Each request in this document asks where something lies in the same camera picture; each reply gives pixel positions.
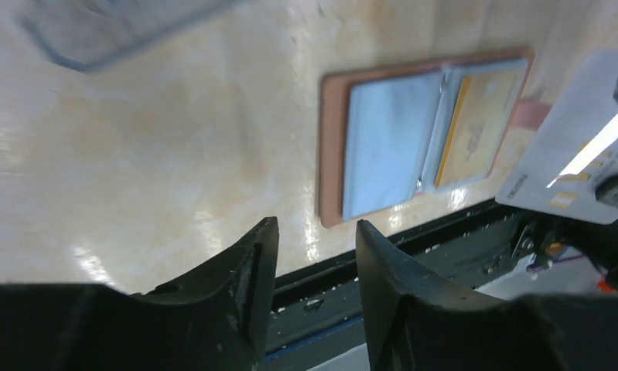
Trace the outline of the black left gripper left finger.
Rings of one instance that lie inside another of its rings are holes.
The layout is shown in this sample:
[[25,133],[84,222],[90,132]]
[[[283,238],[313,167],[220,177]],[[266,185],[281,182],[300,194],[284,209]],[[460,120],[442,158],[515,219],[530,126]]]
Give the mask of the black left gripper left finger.
[[0,370],[254,370],[278,256],[266,217],[146,294],[104,284],[0,284]]

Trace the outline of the silver VIP card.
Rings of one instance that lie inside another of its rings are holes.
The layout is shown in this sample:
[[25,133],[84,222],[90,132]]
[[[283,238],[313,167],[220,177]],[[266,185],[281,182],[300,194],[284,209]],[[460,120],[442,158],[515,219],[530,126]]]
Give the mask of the silver VIP card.
[[598,200],[618,175],[618,49],[590,53],[551,106],[495,200],[554,216],[608,225],[618,206]]

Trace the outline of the clear acrylic card box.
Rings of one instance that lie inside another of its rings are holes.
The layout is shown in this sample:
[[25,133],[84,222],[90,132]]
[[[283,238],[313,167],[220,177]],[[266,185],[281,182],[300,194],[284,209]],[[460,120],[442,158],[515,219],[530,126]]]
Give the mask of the clear acrylic card box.
[[130,57],[235,1],[27,1],[17,19],[58,66],[92,73]]

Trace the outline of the brown leather card holder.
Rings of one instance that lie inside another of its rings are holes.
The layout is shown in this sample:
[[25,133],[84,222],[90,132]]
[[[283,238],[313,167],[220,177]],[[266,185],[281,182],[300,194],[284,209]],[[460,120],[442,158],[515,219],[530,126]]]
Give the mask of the brown leather card holder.
[[520,46],[326,74],[319,88],[321,224],[331,228],[473,183],[434,187],[461,78],[466,72],[523,67],[523,86],[494,167],[509,130],[536,130],[548,112],[547,105],[521,97],[533,60],[534,50]]

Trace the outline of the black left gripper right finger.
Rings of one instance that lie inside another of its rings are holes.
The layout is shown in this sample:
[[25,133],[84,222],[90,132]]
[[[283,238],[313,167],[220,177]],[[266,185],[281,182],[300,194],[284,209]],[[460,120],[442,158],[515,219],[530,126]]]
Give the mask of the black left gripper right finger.
[[618,292],[509,301],[457,284],[357,223],[373,370],[618,370]]

